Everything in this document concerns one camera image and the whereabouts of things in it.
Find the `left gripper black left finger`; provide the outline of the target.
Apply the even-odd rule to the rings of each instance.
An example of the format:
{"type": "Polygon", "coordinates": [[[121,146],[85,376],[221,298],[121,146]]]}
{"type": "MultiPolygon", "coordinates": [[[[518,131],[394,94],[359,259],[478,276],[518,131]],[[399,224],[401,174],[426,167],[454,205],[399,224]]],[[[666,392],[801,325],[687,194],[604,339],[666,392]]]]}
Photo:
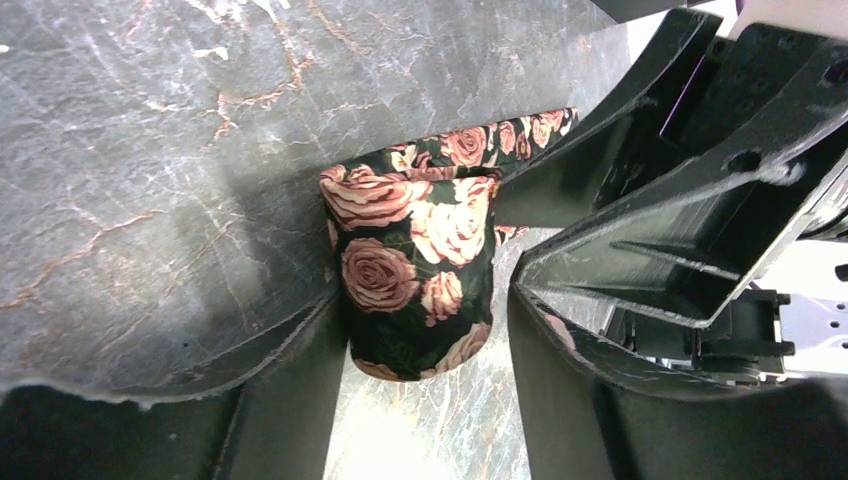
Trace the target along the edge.
{"type": "Polygon", "coordinates": [[[221,373],[266,357],[228,388],[154,403],[88,400],[20,387],[1,405],[5,479],[319,479],[337,404],[346,337],[340,296],[207,366],[221,373]]]}

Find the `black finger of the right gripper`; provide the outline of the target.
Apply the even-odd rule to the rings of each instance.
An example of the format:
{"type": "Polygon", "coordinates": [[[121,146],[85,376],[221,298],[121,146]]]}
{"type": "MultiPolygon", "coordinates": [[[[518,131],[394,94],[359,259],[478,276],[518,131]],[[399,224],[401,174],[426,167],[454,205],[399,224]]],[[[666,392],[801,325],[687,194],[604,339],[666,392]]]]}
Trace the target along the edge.
{"type": "Polygon", "coordinates": [[[669,11],[619,83],[565,137],[505,176],[493,201],[498,224],[566,228],[605,203],[616,162],[657,137],[722,20],[669,11]]]}
{"type": "Polygon", "coordinates": [[[847,171],[847,45],[652,44],[565,140],[513,179],[513,216],[556,234],[525,294],[703,327],[808,230],[847,171]]]}

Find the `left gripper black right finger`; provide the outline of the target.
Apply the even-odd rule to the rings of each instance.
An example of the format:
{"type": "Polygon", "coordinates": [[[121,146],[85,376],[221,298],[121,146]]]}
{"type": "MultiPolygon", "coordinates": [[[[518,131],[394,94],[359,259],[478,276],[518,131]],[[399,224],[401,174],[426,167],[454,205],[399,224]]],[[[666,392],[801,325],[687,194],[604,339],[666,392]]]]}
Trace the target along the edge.
{"type": "Polygon", "coordinates": [[[843,479],[847,384],[738,388],[671,370],[514,286],[508,332],[536,479],[843,479]]]}

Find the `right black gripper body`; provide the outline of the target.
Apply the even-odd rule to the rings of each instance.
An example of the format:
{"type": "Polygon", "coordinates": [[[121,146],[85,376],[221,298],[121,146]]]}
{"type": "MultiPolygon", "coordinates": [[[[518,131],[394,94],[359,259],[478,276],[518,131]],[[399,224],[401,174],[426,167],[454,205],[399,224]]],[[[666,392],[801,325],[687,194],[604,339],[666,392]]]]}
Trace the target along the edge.
{"type": "Polygon", "coordinates": [[[814,218],[847,168],[847,46],[755,23],[717,41],[669,123],[639,154],[655,204],[605,232],[599,294],[639,355],[751,383],[795,352],[777,336],[787,296],[750,285],[814,218]]]}

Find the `black pink floral tie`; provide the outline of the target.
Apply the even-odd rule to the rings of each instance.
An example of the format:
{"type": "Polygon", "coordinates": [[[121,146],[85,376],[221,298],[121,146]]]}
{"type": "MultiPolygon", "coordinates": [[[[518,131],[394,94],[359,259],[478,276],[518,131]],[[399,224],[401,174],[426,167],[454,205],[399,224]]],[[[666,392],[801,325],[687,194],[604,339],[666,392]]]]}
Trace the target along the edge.
{"type": "Polygon", "coordinates": [[[501,180],[577,119],[565,107],[444,132],[321,173],[342,318],[360,371],[415,382],[479,352],[492,330],[496,250],[528,227],[495,221],[501,180]]]}

